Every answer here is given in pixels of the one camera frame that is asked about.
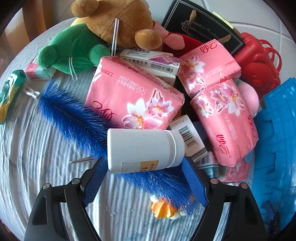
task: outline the pink tissue pack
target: pink tissue pack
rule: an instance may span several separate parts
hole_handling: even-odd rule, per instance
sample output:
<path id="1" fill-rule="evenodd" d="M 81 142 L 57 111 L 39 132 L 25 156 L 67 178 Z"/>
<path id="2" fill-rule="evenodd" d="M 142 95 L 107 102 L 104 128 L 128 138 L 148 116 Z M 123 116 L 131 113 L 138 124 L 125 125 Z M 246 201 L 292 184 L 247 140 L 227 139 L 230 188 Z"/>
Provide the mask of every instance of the pink tissue pack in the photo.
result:
<path id="1" fill-rule="evenodd" d="M 233 167 L 258 141 L 245 100 L 233 80 L 199 92 L 190 102 L 221 165 Z"/>
<path id="2" fill-rule="evenodd" d="M 86 105 L 130 129 L 164 130 L 183 103 L 182 93 L 116 56 L 101 58 L 86 98 Z"/>
<path id="3" fill-rule="evenodd" d="M 206 88 L 241 76 L 238 63 L 215 39 L 191 50 L 180 59 L 178 77 L 191 98 Z"/>

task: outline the white plastic bottle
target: white plastic bottle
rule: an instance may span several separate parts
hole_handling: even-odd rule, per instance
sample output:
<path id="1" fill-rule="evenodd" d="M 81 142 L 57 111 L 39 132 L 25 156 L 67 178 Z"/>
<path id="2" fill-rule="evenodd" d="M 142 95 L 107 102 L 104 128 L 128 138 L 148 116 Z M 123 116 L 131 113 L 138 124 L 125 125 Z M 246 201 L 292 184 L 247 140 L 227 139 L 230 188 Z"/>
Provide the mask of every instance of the white plastic bottle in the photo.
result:
<path id="1" fill-rule="evenodd" d="M 174 167 L 185 155 L 185 143 L 178 131 L 157 129 L 109 129 L 107 148 L 111 173 Z"/>

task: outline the green packaging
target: green packaging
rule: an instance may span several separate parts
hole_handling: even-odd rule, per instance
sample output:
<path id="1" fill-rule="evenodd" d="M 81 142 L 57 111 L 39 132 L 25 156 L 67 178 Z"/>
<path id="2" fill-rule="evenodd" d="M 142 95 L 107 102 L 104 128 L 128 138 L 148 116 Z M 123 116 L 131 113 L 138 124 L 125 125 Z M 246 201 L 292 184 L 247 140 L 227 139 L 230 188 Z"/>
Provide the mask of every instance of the green packaging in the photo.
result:
<path id="1" fill-rule="evenodd" d="M 9 105 L 17 96 L 18 90 L 25 83 L 26 78 L 23 70 L 15 70 L 4 83 L 0 92 L 0 125 L 4 123 Z"/>

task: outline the metal screw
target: metal screw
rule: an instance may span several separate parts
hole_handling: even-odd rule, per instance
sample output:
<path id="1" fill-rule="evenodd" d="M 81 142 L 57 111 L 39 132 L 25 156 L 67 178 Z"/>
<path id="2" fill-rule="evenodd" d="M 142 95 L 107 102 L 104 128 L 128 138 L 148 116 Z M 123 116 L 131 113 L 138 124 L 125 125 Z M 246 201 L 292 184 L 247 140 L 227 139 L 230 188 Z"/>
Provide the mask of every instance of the metal screw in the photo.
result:
<path id="1" fill-rule="evenodd" d="M 212 184 L 218 184 L 219 181 L 218 181 L 218 179 L 216 179 L 216 178 L 212 178 L 212 179 L 211 179 L 211 183 L 212 183 Z"/>
<path id="2" fill-rule="evenodd" d="M 42 187 L 43 187 L 43 189 L 48 189 L 50 187 L 50 184 L 49 183 L 45 183 Z"/>
<path id="3" fill-rule="evenodd" d="M 78 183 L 80 183 L 80 180 L 79 180 L 79 178 L 75 178 L 75 179 L 73 179 L 72 180 L 72 184 L 78 184 Z"/>
<path id="4" fill-rule="evenodd" d="M 242 187 L 243 189 L 247 189 L 247 188 L 248 188 L 248 185 L 247 185 L 246 183 L 241 183 L 241 187 Z"/>

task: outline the blue gripper pad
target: blue gripper pad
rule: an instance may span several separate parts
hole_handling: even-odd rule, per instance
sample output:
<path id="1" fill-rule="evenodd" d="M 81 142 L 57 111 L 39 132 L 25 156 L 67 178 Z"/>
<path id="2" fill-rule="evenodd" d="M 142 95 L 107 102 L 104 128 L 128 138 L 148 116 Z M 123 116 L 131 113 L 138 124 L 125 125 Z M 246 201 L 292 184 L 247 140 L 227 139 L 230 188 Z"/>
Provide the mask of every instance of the blue gripper pad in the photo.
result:
<path id="1" fill-rule="evenodd" d="M 192 190 L 192 193 L 197 202 L 199 202 L 203 207 L 208 203 L 205 187 L 202 184 L 197 173 L 194 171 L 187 158 L 182 161 L 182 171 L 186 177 L 186 180 Z"/>
<path id="2" fill-rule="evenodd" d="M 100 164 L 97 166 L 94 174 L 89 180 L 87 186 L 84 189 L 84 198 L 82 203 L 87 207 L 92 203 L 100 189 L 100 186 L 108 172 L 108 159 L 104 157 Z"/>

